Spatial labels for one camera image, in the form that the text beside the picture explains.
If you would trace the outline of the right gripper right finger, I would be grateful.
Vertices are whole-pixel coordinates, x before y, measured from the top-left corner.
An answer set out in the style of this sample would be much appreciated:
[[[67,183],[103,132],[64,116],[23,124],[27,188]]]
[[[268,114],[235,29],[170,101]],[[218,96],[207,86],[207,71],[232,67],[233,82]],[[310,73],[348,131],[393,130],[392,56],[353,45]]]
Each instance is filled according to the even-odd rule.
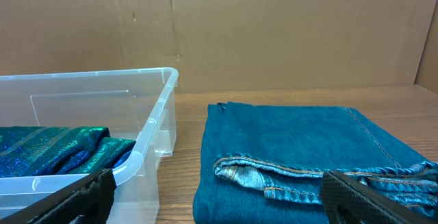
[[[340,171],[323,174],[320,198],[331,224],[437,224]]]

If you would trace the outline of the blue green sparkly fabric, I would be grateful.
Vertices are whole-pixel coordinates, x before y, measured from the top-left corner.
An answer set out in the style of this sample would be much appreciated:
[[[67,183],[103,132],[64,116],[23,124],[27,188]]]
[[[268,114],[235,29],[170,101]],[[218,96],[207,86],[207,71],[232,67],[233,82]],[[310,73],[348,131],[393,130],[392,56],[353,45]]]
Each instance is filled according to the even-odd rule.
[[[1,177],[114,169],[129,157],[135,143],[111,137],[106,127],[2,127]]]

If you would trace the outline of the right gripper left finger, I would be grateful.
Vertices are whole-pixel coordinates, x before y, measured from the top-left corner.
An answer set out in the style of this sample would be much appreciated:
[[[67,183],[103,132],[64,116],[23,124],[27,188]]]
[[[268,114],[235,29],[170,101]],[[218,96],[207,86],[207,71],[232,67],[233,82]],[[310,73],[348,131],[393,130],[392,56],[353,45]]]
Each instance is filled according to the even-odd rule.
[[[115,190],[113,171],[100,169],[1,219],[1,224],[105,224]]]

